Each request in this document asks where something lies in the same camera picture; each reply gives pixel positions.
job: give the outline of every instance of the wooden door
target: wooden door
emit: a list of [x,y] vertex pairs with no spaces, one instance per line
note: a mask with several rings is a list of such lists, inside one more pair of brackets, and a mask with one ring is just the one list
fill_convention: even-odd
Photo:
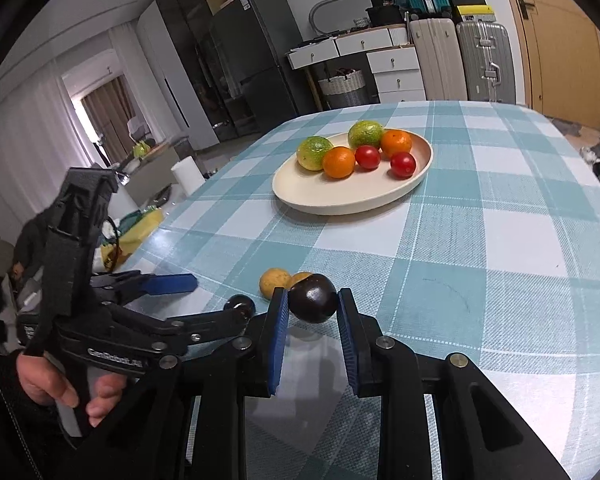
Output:
[[600,33],[573,0],[511,0],[531,107],[600,129]]

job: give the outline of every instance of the white plate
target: white plate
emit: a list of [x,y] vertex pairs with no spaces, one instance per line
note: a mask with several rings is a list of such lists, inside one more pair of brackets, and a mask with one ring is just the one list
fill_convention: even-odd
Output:
[[[369,211],[406,195],[424,178],[433,161],[433,148],[427,139],[411,133],[411,155],[416,172],[410,178],[396,178],[388,160],[373,171],[356,164],[347,178],[334,180],[323,171],[308,171],[290,156],[273,177],[273,193],[288,206],[317,215],[345,215]],[[348,146],[347,134],[329,137],[334,146]]]

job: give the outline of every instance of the brown curtain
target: brown curtain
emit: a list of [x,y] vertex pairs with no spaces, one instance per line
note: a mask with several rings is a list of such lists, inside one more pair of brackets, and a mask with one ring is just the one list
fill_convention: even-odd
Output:
[[134,148],[126,122],[134,116],[126,89],[117,77],[82,99],[82,105],[112,162],[122,162]]

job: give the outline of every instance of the checkered tablecloth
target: checkered tablecloth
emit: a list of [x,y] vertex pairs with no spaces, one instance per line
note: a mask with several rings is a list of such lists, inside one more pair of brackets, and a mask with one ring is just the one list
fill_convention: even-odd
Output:
[[[275,198],[273,173],[302,139],[360,119],[432,143],[409,196],[343,217]],[[572,479],[600,467],[600,184],[531,110],[419,102],[294,119],[181,204],[127,267],[200,280],[185,298],[139,307],[157,317],[218,310],[238,292],[264,312],[264,270],[325,274],[414,351],[467,354]],[[291,317],[278,392],[246,409],[251,479],[375,478],[380,404],[347,386],[335,316]]]

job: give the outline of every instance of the screw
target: screw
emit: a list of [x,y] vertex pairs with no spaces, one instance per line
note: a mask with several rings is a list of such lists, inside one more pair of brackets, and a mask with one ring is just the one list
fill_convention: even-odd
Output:
[[178,364],[178,358],[175,355],[165,355],[158,364],[163,370],[168,370]]
[[251,346],[251,339],[245,336],[240,336],[231,341],[231,344],[237,350],[246,350]]
[[376,346],[388,350],[389,348],[393,348],[395,346],[395,340],[387,335],[381,335],[378,339],[376,339]]
[[469,358],[464,354],[451,354],[451,364],[458,368],[464,368],[469,364]]

